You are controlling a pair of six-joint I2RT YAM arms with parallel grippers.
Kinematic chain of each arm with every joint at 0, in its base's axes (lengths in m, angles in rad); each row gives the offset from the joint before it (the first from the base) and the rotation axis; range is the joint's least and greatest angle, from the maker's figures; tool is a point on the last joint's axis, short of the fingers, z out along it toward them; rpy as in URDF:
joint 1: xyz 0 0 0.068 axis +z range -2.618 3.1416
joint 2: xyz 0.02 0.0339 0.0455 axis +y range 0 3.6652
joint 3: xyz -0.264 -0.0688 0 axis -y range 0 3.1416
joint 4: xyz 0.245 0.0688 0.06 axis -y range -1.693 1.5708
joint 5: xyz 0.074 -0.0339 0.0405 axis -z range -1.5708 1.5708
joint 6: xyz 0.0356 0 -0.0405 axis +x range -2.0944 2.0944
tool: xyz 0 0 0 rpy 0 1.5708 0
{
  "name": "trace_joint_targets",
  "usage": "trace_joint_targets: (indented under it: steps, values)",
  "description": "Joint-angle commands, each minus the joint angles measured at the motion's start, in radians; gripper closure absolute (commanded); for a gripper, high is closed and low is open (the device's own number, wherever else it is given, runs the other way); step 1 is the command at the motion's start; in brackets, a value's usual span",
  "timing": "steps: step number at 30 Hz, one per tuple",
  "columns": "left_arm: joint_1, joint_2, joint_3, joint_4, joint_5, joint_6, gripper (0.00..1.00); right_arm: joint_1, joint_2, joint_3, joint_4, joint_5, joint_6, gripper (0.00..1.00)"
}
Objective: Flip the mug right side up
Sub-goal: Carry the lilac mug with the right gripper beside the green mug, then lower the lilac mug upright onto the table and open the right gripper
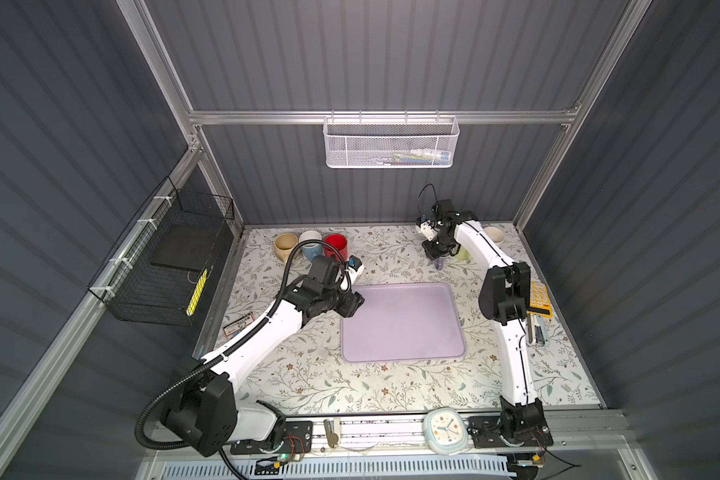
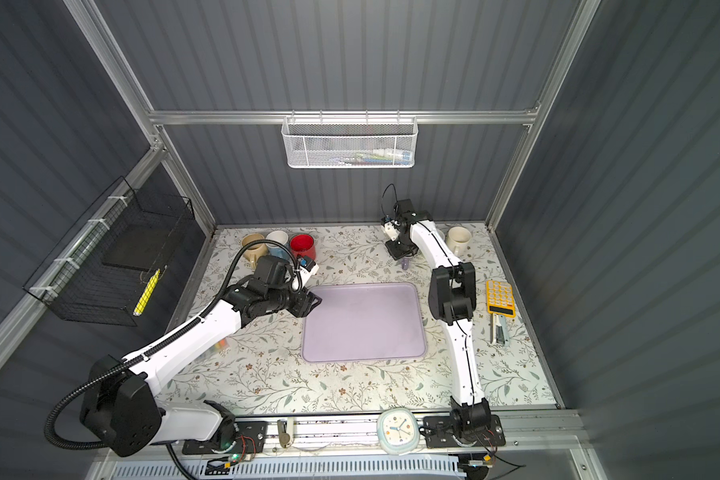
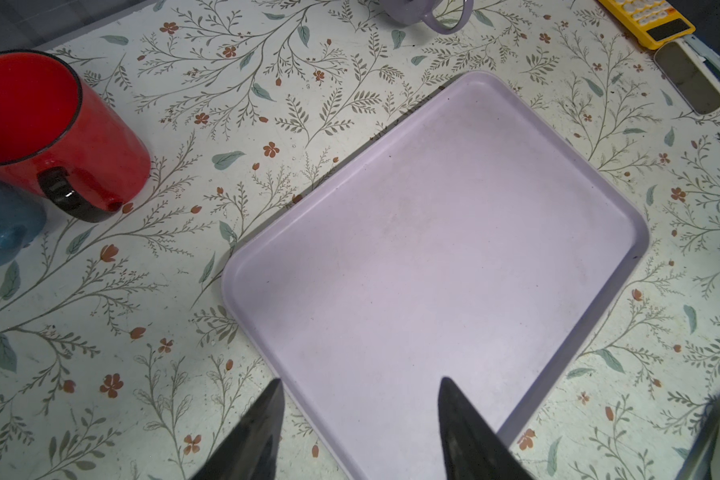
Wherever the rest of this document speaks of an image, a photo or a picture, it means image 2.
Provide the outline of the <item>white mug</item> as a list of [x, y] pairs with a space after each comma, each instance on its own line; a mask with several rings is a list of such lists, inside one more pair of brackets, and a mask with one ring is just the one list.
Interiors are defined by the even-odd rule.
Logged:
[[472, 240], [472, 233], [465, 227], [454, 226], [448, 230], [446, 245], [458, 258], [463, 259]]

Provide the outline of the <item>red mug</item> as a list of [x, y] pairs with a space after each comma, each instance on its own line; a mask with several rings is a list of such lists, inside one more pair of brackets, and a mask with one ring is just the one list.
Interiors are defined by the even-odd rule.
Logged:
[[306, 233], [293, 236], [289, 241], [291, 253], [296, 257], [307, 257], [314, 261], [317, 260], [316, 241]]

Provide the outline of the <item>blue polka dot mug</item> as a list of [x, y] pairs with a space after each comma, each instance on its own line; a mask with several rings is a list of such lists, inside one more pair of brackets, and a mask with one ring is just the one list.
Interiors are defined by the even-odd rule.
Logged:
[[267, 245], [270, 255], [282, 259], [290, 258], [290, 251], [288, 249], [289, 235], [287, 232], [282, 230], [274, 230], [267, 234], [266, 239], [276, 242], [276, 245], [271, 243]]

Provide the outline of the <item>beige speckled mug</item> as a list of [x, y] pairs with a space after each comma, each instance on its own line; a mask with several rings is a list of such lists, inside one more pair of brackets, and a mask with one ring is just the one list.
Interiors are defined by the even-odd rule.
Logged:
[[264, 239], [265, 237], [260, 233], [251, 233], [241, 241], [241, 246], [245, 249], [243, 257], [252, 270], [256, 269], [259, 259], [269, 253], [267, 244], [261, 243]]

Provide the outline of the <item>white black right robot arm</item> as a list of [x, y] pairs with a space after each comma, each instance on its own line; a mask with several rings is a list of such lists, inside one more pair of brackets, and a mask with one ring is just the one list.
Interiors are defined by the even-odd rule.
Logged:
[[430, 266], [428, 305], [440, 322], [451, 357], [453, 387], [450, 422], [453, 435], [474, 442], [491, 427], [492, 411], [482, 389], [473, 342], [473, 318], [477, 307], [476, 271], [461, 260], [438, 234], [426, 211], [411, 200], [397, 200], [382, 219], [388, 239], [385, 247], [395, 260], [421, 253]]

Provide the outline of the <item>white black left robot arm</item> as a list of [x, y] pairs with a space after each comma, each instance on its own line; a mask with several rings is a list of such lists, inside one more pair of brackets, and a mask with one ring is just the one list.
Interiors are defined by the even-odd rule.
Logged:
[[158, 397], [176, 374], [253, 320], [280, 311], [304, 318], [321, 304], [307, 287], [319, 270], [309, 256], [265, 255], [251, 274], [234, 280], [236, 265], [252, 247], [238, 251], [195, 316], [139, 350], [98, 360], [88, 380], [51, 409], [45, 439], [65, 450], [108, 448], [120, 457], [178, 441], [208, 442], [219, 453], [234, 449], [236, 420], [226, 407], [212, 400], [161, 403]]

